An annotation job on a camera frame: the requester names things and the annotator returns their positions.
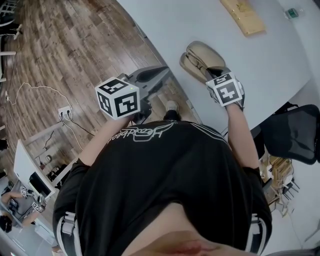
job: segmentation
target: black t-shirt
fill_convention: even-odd
[[[244,250],[253,214],[270,237],[259,172],[241,168],[214,129],[185,121],[125,128],[91,167],[74,164],[55,202],[53,228],[75,212],[84,256],[120,256],[172,202],[210,241]]]

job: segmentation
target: power outlet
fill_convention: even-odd
[[[70,118],[72,118],[72,114],[71,114],[71,107],[70,106],[65,106],[65,107],[62,107],[62,108],[59,108],[58,109],[58,114],[59,114],[59,118],[61,118],[61,114],[62,114],[62,120],[65,119],[65,120],[69,120],[69,116],[68,116],[68,113],[69,113],[69,116]]]

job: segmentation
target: monitor screen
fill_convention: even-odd
[[[46,186],[36,172],[30,176],[29,183],[34,187],[36,192],[38,192],[38,194],[42,195],[44,198],[46,198],[51,192],[51,190]]]

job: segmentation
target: green object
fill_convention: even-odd
[[[297,10],[295,8],[291,8],[291,9],[287,10],[285,12],[285,15],[287,16],[287,18],[289,20],[299,17],[299,13],[297,12]]]

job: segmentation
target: mesh chair back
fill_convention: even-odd
[[[275,157],[295,159],[308,165],[319,161],[316,152],[319,116],[315,105],[270,116],[260,125],[266,149]]]

